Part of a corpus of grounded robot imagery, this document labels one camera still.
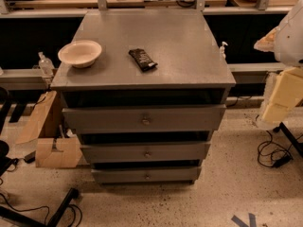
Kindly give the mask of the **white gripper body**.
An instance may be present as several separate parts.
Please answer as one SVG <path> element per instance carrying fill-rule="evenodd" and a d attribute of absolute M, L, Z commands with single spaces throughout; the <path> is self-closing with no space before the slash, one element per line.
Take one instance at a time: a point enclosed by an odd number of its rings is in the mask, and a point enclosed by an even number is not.
<path fill-rule="evenodd" d="M 270 73 L 263 96 L 260 121 L 279 124 L 303 100 L 303 69 L 288 67 L 279 74 Z"/>

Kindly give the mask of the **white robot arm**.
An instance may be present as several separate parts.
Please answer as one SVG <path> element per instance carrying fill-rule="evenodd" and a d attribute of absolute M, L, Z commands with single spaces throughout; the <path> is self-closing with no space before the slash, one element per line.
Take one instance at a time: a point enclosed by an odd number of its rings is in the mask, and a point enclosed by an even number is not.
<path fill-rule="evenodd" d="M 274 54 L 287 65 L 267 78 L 259 121 L 277 126 L 303 99 L 303 0 L 298 0 L 276 28 Z"/>

